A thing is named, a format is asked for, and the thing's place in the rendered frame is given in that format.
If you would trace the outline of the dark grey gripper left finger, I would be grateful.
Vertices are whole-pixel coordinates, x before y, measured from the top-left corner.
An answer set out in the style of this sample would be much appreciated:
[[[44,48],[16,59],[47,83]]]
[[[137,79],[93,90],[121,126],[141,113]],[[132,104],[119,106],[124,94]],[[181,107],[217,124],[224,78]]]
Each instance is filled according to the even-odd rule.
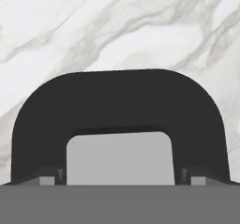
[[[62,167],[41,168],[22,176],[13,176],[10,183],[13,186],[65,186],[67,171]]]

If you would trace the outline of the black blender lid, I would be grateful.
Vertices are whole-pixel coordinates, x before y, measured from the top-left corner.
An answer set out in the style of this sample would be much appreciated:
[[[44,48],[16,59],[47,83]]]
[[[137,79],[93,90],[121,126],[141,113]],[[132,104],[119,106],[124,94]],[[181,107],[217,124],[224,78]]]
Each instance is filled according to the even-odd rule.
[[[12,131],[11,182],[42,173],[65,183],[67,144],[77,134],[162,131],[172,141],[174,178],[191,169],[229,181],[218,107],[196,82],[166,69],[75,72],[42,84]]]

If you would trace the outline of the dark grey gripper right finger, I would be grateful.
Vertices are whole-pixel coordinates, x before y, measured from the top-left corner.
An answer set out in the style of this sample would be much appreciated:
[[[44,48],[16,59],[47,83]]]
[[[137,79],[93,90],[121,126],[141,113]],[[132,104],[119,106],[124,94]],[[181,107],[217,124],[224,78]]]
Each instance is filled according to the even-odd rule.
[[[181,184],[190,186],[230,185],[229,179],[217,176],[206,169],[190,168],[181,170]]]

